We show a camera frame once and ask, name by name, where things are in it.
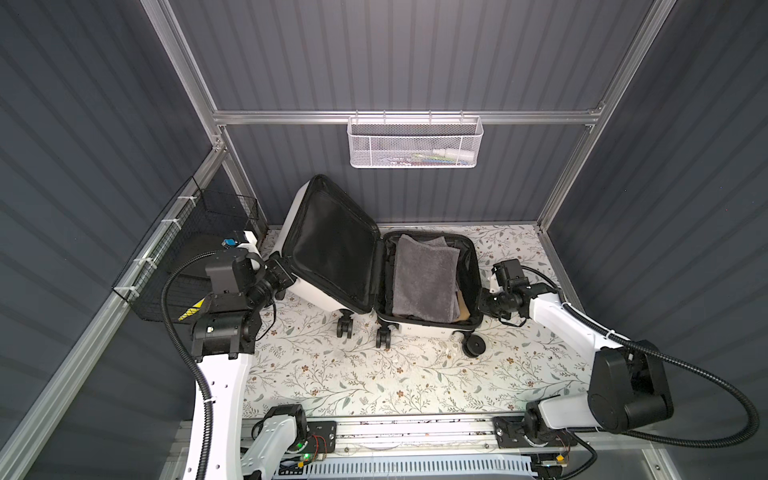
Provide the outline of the grey towel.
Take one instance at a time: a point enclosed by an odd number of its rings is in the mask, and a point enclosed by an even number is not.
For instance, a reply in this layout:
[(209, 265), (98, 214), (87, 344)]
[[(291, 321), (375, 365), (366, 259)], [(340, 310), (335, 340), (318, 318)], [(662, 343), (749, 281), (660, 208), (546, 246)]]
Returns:
[(418, 241), (402, 235), (396, 247), (392, 314), (452, 323), (460, 313), (457, 266), (460, 250), (444, 237)]

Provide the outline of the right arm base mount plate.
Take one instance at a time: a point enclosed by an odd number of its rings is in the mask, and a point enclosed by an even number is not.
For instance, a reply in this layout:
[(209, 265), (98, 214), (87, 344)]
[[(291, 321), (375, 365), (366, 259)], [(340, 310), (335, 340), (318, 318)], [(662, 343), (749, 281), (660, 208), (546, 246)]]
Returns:
[(494, 416), (493, 433), (500, 448), (544, 448), (562, 447), (569, 449), (577, 446), (571, 435), (563, 431), (548, 430), (539, 427), (525, 416)]

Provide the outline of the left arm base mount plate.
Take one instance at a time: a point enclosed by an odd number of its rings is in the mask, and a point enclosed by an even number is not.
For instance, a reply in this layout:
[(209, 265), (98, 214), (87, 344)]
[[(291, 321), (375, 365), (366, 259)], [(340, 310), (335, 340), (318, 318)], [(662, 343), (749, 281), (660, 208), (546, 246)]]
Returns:
[(338, 436), (336, 421), (313, 421), (307, 424), (307, 433), (295, 445), (294, 453), (307, 457), (315, 454), (330, 454), (336, 449)]

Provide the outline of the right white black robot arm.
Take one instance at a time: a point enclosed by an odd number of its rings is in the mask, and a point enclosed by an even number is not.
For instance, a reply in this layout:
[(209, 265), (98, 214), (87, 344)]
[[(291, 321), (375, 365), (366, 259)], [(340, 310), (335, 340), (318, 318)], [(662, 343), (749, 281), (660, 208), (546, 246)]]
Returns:
[[(591, 369), (583, 394), (549, 397), (527, 404), (522, 419), (526, 439), (542, 445), (565, 430), (601, 430), (662, 445), (719, 449), (751, 439), (759, 430), (759, 412), (738, 388), (689, 362), (660, 352), (648, 341), (633, 341), (588, 317), (565, 300), (547, 276), (532, 283), (533, 268), (517, 260), (493, 265), (490, 286), (481, 294), (483, 314), (509, 324), (513, 314), (551, 330)], [(685, 439), (644, 432), (644, 427), (670, 419), (673, 398), (666, 366), (696, 375), (732, 396), (744, 409), (746, 424), (738, 432), (715, 439)]]

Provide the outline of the black carry-on suitcase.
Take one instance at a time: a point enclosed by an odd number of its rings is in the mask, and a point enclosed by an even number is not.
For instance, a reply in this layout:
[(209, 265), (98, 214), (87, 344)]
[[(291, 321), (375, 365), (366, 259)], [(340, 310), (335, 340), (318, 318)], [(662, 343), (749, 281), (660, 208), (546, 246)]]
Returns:
[[(402, 235), (418, 241), (444, 237), (460, 250), (457, 266), (461, 291), (471, 316), (466, 321), (435, 323), (392, 314), (396, 247)], [(434, 231), (382, 233), (377, 223), (336, 183), (316, 175), (297, 192), (274, 252), (287, 260), (296, 282), (289, 292), (327, 311), (340, 311), (338, 336), (351, 336), (354, 315), (373, 314), (379, 329), (377, 347), (391, 345), (392, 330), (418, 337), (448, 338), (460, 333), (462, 350), (476, 358), (486, 349), (476, 334), (483, 314), (478, 309), (482, 281), (473, 242)]]

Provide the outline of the tan shorts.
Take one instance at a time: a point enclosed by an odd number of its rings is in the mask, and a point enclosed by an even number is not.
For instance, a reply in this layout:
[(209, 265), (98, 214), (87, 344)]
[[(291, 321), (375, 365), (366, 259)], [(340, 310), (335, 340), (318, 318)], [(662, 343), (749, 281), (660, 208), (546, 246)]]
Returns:
[(458, 304), (458, 316), (456, 318), (456, 322), (466, 321), (470, 318), (471, 313), (469, 311), (469, 308), (466, 305), (462, 292), (458, 291), (456, 293), (456, 297), (457, 297), (457, 304)]

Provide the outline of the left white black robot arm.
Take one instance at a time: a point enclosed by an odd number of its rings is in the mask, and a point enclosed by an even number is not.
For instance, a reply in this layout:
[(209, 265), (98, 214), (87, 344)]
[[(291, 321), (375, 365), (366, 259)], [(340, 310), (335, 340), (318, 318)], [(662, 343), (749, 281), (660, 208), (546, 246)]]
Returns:
[(247, 450), (241, 448), (243, 404), (256, 348), (265, 336), (261, 312), (295, 282), (281, 256), (267, 259), (244, 248), (199, 254), (212, 290), (196, 313), (191, 343), (185, 345), (168, 307), (178, 267), (160, 294), (163, 324), (195, 384), (193, 423), (185, 479), (270, 479), (283, 456), (307, 441), (308, 426), (298, 404), (272, 408)]

